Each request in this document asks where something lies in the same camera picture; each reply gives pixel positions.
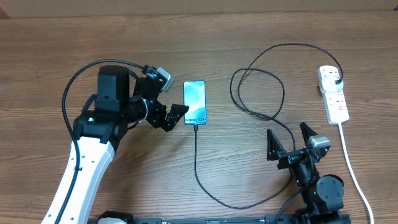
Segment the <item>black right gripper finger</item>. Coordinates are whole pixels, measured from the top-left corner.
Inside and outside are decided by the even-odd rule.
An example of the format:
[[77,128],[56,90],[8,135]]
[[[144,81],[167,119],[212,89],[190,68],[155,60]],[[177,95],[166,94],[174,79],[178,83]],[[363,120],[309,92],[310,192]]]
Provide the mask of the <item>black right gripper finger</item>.
[[267,130],[267,160],[279,160],[280,155],[286,153],[283,145],[271,129]]
[[304,143],[306,145],[313,145],[312,141],[318,136],[318,134],[305,122],[300,123],[299,126],[302,132]]

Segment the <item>white extension socket strip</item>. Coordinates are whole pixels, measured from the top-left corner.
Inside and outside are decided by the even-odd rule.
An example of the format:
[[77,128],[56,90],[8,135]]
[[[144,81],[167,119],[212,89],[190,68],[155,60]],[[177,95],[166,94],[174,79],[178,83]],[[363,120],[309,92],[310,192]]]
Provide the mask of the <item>white extension socket strip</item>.
[[[340,79],[340,74],[336,67],[323,65],[318,69],[319,83],[321,77],[335,77],[336,79]],[[343,90],[326,94],[322,93],[322,97],[329,124],[339,124],[349,120],[348,107]]]

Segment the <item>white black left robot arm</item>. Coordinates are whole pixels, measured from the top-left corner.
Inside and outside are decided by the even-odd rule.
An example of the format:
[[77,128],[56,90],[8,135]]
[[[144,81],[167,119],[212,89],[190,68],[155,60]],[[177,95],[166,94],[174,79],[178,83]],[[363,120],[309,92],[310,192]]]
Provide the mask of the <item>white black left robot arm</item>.
[[168,132],[188,111],[158,101],[174,77],[163,68],[145,65],[143,77],[121,65],[105,65],[98,72],[97,92],[68,125],[72,137],[68,163],[43,223],[86,223],[101,179],[125,134],[140,122]]

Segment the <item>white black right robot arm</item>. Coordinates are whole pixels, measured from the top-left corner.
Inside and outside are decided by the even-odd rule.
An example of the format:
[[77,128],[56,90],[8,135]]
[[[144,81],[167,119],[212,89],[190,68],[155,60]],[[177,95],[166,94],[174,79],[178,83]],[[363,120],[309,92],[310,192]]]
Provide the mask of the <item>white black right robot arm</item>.
[[[337,175],[320,176],[316,163],[328,153],[331,143],[322,134],[317,134],[306,123],[300,123],[305,146],[287,152],[271,129],[267,130],[267,160],[277,161],[277,168],[288,169],[296,182],[294,193],[276,215],[266,215],[266,223],[350,223],[349,215],[342,215],[344,207],[344,182]],[[284,215],[285,207],[300,195],[304,207],[293,214]]]

